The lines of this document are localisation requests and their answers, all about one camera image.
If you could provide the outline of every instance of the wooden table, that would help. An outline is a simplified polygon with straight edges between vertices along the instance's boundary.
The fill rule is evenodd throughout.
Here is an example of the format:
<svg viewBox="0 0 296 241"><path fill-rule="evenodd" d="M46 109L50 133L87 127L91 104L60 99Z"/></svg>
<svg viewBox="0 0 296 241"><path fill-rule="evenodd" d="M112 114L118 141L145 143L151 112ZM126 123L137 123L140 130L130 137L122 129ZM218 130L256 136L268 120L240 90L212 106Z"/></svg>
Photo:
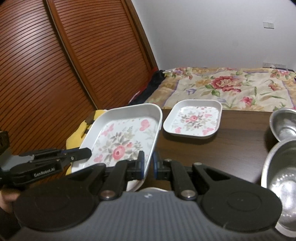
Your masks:
<svg viewBox="0 0 296 241"><path fill-rule="evenodd" d="M170 110L163 110L163 122ZM223 110L220 128L209 139L172 136L161 129L156 150L162 159L184 166L201 162L247 181L261 182L265 158L277 143L269 128L269 112ZM170 190L170 183L153 178L153 163L142 188Z"/></svg>

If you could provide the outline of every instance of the white floral tray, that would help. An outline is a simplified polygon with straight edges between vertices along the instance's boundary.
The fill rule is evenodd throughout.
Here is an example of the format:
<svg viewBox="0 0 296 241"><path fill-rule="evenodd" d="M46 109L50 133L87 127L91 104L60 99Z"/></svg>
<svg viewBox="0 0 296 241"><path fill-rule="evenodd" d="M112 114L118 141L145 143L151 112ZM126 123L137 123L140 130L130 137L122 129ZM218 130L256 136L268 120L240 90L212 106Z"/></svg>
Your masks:
<svg viewBox="0 0 296 241"><path fill-rule="evenodd" d="M216 100L182 100L166 118L166 132L191 138L205 139L215 134L220 126L222 105Z"/></svg>
<svg viewBox="0 0 296 241"><path fill-rule="evenodd" d="M137 159L142 150L145 154L145 179L162 117L161 109L149 103L107 111L95 120L80 146L90 148L92 156L88 160L74 162L72 173L100 162L112 167L120 160ZM128 182L127 191L137 190L143 182Z"/></svg>

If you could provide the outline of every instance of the yellow cloth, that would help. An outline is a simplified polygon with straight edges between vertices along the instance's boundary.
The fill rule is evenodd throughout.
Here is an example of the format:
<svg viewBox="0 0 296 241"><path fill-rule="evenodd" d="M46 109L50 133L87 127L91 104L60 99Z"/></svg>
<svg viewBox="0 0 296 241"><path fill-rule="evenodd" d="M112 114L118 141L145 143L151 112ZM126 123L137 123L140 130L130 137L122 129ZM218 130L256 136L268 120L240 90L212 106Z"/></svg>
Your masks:
<svg viewBox="0 0 296 241"><path fill-rule="evenodd" d="M105 113L105 110L96 110L94 117L92 118L94 121L103 113ZM72 148L77 148L80 147L82 141L84 140L86 133L86 130L89 130L91 127L91 124L88 125L86 121L84 120L78 129L66 140L66 149L72 149ZM66 175L71 174L72 171L72 165L68 168Z"/></svg>

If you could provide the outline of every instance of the human hand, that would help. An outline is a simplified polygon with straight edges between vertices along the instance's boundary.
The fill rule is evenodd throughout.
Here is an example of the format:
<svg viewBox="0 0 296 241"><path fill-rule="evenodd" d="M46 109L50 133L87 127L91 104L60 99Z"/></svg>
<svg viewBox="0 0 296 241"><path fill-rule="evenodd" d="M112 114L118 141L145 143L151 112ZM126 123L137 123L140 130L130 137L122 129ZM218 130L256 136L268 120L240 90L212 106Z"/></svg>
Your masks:
<svg viewBox="0 0 296 241"><path fill-rule="evenodd" d="M17 200L20 191L12 188L2 188L0 190L0 208L7 213L12 213L12 202Z"/></svg>

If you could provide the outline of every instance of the floral bedspread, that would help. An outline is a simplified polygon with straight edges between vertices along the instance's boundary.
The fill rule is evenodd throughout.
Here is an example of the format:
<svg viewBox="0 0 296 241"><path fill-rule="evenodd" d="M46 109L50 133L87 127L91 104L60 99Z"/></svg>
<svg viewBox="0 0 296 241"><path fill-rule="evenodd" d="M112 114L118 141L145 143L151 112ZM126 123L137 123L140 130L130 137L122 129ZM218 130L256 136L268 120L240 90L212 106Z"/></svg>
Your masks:
<svg viewBox="0 0 296 241"><path fill-rule="evenodd" d="M296 74L278 69L176 68L147 99L172 108L185 99L218 100L225 110L272 112L296 107Z"/></svg>

